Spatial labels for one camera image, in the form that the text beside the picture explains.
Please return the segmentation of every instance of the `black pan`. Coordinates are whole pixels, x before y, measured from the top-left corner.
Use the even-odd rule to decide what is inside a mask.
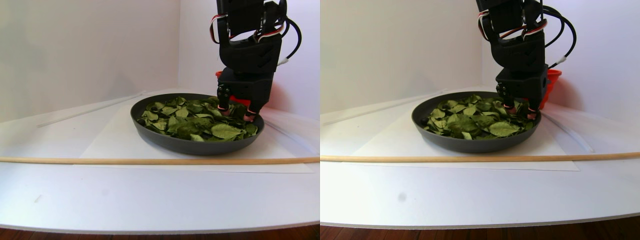
[[[245,138],[239,141],[228,141],[228,142],[201,142],[201,141],[189,141],[183,140],[179,138],[172,138],[170,136],[162,135],[157,132],[151,131],[145,128],[144,125],[138,123],[136,120],[142,116],[142,113],[146,110],[146,106],[152,102],[165,102],[172,100],[177,97],[184,97],[187,100],[195,100],[195,99],[206,99],[211,96],[202,95],[202,94],[194,94],[194,93],[170,93],[170,94],[162,94],[156,95],[153,97],[148,97],[137,102],[131,108],[131,120],[133,124],[136,126],[138,130],[138,134],[142,138],[146,138],[149,141],[158,144],[168,150],[172,150],[174,152],[180,152],[183,154],[191,154],[191,155],[218,155],[218,154],[226,154],[229,152],[234,152],[240,150],[242,148],[247,147],[249,144],[253,143],[253,141],[260,136],[262,130],[264,129],[264,121],[262,117],[259,115],[255,117],[253,124],[258,127],[258,133],[255,136],[250,138]]]
[[[489,140],[465,140],[458,138],[450,138],[446,136],[440,136],[433,132],[424,130],[424,125],[420,124],[420,119],[428,117],[431,112],[438,107],[438,104],[445,100],[465,99],[473,94],[476,94],[482,98],[498,97],[498,93],[495,92],[459,92],[450,93],[438,97],[429,99],[420,105],[418,105],[411,115],[413,123],[418,128],[418,131],[428,141],[435,143],[443,148],[455,151],[455,152],[467,152],[467,153],[483,153],[483,152],[495,152],[504,150],[515,145],[520,144],[527,138],[529,138],[533,132],[538,128],[540,124],[541,116],[538,115],[534,122],[533,128],[526,132],[506,137]]]

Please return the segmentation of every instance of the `white tabletop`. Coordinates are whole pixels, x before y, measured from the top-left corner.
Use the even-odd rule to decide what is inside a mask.
[[[96,147],[104,146],[99,144],[105,138],[104,130],[120,122],[122,108],[141,98],[40,128],[34,126],[105,102],[1,123],[3,135],[11,137],[0,140],[1,155],[92,156]],[[314,139],[312,133],[319,127],[309,128],[319,126],[317,121],[272,110],[265,115],[281,124],[278,127],[317,146],[317,134]],[[283,119],[288,120],[287,125],[282,124]],[[266,133],[272,138],[265,135],[265,139],[273,143],[264,146],[281,148],[271,151],[270,157],[313,155],[281,132],[270,129]],[[118,152],[123,146],[112,147]],[[261,155],[244,153],[243,157]],[[4,228],[160,234],[297,227],[319,223],[319,198],[318,163],[200,167],[0,163],[0,227]]]
[[[403,110],[384,111],[396,111],[398,116]],[[544,112],[579,133],[596,154],[640,150],[640,126],[553,104],[547,104]],[[384,113],[374,114],[386,125],[368,139],[354,138],[352,147],[331,150],[352,156],[394,122],[384,119]],[[360,128],[373,128],[361,122]],[[560,128],[545,127],[566,154],[589,154]],[[337,133],[322,131],[336,138]],[[323,155],[329,145],[321,144]],[[574,164],[578,171],[321,162],[321,222],[370,228],[472,228],[600,220],[640,212],[640,159]]]

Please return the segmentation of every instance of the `white rod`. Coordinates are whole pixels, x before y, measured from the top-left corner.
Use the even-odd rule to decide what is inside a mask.
[[[359,116],[364,116],[364,115],[368,115],[368,114],[371,114],[371,113],[379,112],[379,111],[382,111],[382,110],[386,110],[386,109],[390,109],[390,108],[395,108],[395,107],[398,107],[398,106],[401,106],[401,105],[405,105],[405,104],[408,104],[408,103],[411,103],[411,102],[415,102],[415,101],[417,101],[417,100],[422,100],[422,99],[425,99],[425,98],[428,98],[428,97],[433,97],[433,96],[435,96],[435,95],[440,95],[440,94],[442,94],[442,93],[443,93],[444,91],[446,91],[446,90],[447,90],[447,89],[445,88],[445,89],[440,90],[440,91],[438,91],[438,92],[436,92],[436,93],[432,93],[432,94],[424,95],[424,96],[420,96],[420,97],[410,98],[410,100],[406,100],[406,101],[404,101],[404,102],[400,102],[399,104],[394,104],[394,105],[391,105],[391,106],[386,106],[386,107],[383,107],[383,108],[378,108],[378,109],[374,109],[374,110],[371,110],[371,111],[366,111],[366,112],[363,112],[363,113],[358,113],[358,114],[351,115],[351,116],[345,116],[345,117],[343,117],[343,118],[338,118],[338,119],[336,119],[336,120],[332,120],[332,121],[329,121],[329,122],[325,122],[325,123],[323,123],[322,125],[323,125],[323,126],[331,125],[331,124],[335,124],[335,123],[337,123],[337,122],[342,122],[342,121],[349,120],[349,119],[352,119],[352,118],[357,118],[357,117],[359,117]]]
[[[573,138],[573,140],[575,140],[576,142],[578,142],[578,144],[587,152],[591,152],[591,153],[595,153],[595,151],[593,150],[593,148],[589,145],[589,143],[587,143],[587,141],[584,140],[584,138],[582,138],[582,136],[580,136],[580,134],[578,134],[577,132],[575,132],[573,129],[567,127],[566,125],[558,122],[558,120],[556,120],[555,118],[549,116],[546,113],[542,113],[542,115],[549,119],[549,121],[551,121],[552,123],[554,123],[556,126],[558,126],[560,129],[562,129],[564,132],[566,132],[567,134],[569,134],[569,136],[571,136],[571,138]]]
[[[77,113],[77,114],[74,114],[74,115],[71,115],[71,116],[66,116],[66,117],[64,117],[64,118],[60,118],[60,119],[57,119],[57,120],[53,120],[53,121],[50,121],[50,122],[46,122],[46,123],[44,123],[44,124],[39,124],[39,125],[37,125],[37,127],[44,127],[44,126],[46,126],[46,125],[55,124],[56,122],[62,122],[62,121],[64,121],[64,120],[67,120],[67,119],[70,119],[70,118],[75,118],[75,117],[77,117],[77,116],[81,116],[81,115],[85,115],[85,114],[87,114],[87,113],[91,113],[91,112],[94,112],[94,111],[98,111],[98,110],[103,109],[103,108],[108,108],[108,107],[113,106],[113,105],[115,105],[115,104],[119,104],[119,103],[121,103],[121,102],[126,102],[126,101],[128,101],[128,100],[135,99],[136,97],[140,97],[140,96],[142,96],[142,94],[143,94],[143,93],[145,93],[145,92],[146,92],[146,91],[142,91],[142,92],[140,92],[140,93],[138,93],[138,94],[136,94],[136,95],[133,95],[133,96],[131,96],[131,97],[128,97],[128,98],[126,98],[126,99],[123,99],[123,100],[120,100],[120,101],[117,101],[117,102],[113,102],[113,103],[111,103],[111,104],[107,104],[107,105],[105,105],[105,106],[101,106],[101,107],[98,107],[98,108],[94,108],[94,109],[91,109],[91,110],[88,110],[88,111],[83,111],[82,113]]]

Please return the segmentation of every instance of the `wooden stick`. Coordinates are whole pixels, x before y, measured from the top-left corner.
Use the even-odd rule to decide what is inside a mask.
[[[477,163],[477,162],[544,162],[593,161],[640,158],[640,152],[565,156],[465,156],[465,157],[350,157],[320,156],[320,161],[354,163]]]
[[[43,164],[125,164],[125,165],[251,165],[318,163],[319,157],[273,158],[273,159],[88,159],[88,158],[44,158],[44,157],[0,157],[7,163]]]

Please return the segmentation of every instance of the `white backdrop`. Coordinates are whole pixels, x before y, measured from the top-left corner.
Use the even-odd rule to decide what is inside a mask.
[[[290,0],[287,5],[287,15],[302,31],[302,46],[290,62],[278,67],[266,106],[319,120],[320,0]],[[209,22],[217,12],[213,0],[180,2],[180,87],[210,89],[216,94],[214,74],[224,65],[218,45],[211,41]],[[283,39],[281,58],[294,49],[296,41],[291,29]]]
[[[0,122],[176,87],[177,0],[0,0]]]
[[[640,31],[637,9],[640,3],[626,0],[544,0],[560,11],[576,28],[577,45],[566,62],[556,69],[563,72],[549,102],[594,113],[616,121],[639,125]],[[546,16],[545,37],[551,41],[560,22]],[[502,69],[491,56],[489,43],[483,42],[483,82],[495,85]],[[557,61],[571,46],[571,31],[547,48],[547,63]]]
[[[321,112],[476,86],[473,1],[324,1]]]

